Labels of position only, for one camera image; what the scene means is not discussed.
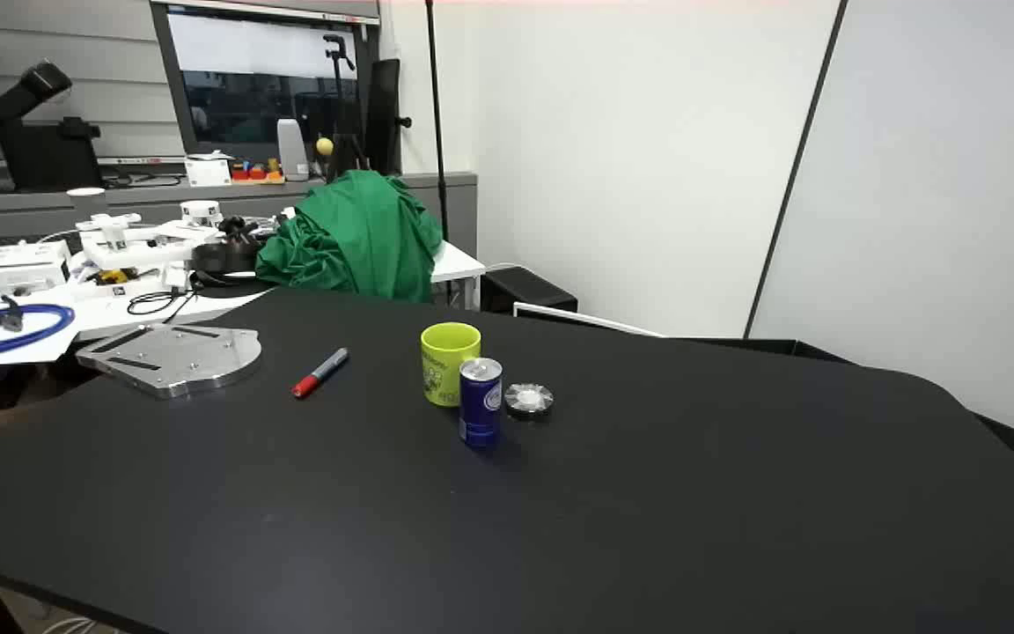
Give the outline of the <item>red and grey marker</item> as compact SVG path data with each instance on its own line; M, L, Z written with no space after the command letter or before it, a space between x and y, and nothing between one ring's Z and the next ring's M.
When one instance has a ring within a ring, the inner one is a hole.
M307 378L294 384L294 397L304 402L315 394L332 374L337 374L350 361L350 347L334 347L324 361L318 361Z

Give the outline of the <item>yellow mug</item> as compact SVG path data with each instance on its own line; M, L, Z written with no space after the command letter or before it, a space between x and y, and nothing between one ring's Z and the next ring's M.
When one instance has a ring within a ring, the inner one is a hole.
M431 406L460 402L460 361L484 352L484 332L464 321L436 321L418 333L422 391Z

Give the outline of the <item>black box on floor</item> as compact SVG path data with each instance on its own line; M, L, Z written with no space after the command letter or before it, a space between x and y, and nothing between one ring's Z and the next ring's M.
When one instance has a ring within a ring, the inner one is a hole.
M530 266L494 266L484 274L484 306L490 314L512 314L518 304L573 308L579 297L540 278Z

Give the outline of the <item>blue soda can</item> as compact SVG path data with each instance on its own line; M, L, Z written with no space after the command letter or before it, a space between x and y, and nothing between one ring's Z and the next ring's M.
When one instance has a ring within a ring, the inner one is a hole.
M501 441L503 365L490 354L460 361L460 441L494 447Z

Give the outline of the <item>small silver round dish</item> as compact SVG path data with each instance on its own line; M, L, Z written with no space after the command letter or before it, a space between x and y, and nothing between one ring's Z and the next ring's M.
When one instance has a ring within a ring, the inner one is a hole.
M537 419L553 407L553 391L547 384L512 384L503 402L512 414Z

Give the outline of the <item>green cloth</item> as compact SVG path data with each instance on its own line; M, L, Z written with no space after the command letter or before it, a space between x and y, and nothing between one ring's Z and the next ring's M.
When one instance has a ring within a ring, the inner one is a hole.
M297 204L253 270L267 284L426 304L439 245L439 220L403 180L350 169Z

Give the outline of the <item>yellow ball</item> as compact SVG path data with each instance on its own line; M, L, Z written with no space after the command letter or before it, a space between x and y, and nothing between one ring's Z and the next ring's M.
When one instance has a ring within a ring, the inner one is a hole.
M334 139L332 138L318 138L315 148L318 148L322 159L334 155Z

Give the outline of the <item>black bag on desk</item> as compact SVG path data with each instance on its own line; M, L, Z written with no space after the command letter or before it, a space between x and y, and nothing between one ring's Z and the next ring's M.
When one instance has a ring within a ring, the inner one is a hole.
M240 297L263 287L257 274L257 254L267 244L267 232L246 218L227 218L219 239L200 244L189 254L189 281L204 297Z

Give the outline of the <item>black tripod pole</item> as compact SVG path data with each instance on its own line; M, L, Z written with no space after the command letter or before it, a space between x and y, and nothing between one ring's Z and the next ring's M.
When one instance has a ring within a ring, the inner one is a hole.
M426 58L431 58L431 117L432 117L439 232L449 239L451 234L451 199L449 199L449 151L445 151L445 114L439 114L436 0L422 0L422 16L426 16Z

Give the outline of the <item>silver metal mounting plate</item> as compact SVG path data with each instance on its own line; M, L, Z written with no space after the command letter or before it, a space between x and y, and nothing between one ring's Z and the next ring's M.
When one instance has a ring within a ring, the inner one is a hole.
M158 397L186 397L236 381L261 359L253 328L155 323L84 345L78 359Z

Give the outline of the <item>dark monitor screen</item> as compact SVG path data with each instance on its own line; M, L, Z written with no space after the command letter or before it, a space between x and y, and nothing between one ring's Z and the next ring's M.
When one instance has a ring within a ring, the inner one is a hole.
M186 151L271 155L280 122L354 135L381 0L148 0Z

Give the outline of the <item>white plastic parts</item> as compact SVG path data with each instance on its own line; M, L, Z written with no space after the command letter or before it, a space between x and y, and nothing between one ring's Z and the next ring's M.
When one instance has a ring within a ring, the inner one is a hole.
M98 210L78 220L78 239L96 266L155 266L189 261L199 245L221 234L219 199L183 199L179 213L148 225L138 210Z

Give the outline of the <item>white side desk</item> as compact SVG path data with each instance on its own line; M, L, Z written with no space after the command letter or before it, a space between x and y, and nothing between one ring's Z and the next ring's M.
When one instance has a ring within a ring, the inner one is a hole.
M158 274L129 281L126 287L73 278L19 300L21 328L0 328L0 365L57 361L78 340L163 321L210 321L246 304L253 304L253 291L167 300Z

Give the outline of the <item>black microscope stand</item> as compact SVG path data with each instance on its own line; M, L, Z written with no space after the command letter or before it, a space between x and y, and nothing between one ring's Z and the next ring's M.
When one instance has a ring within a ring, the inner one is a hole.
M0 94L0 151L19 191L72 191L102 183L91 148L98 138L96 122L81 117L30 122L34 104L68 88L72 78L57 62L34 62Z

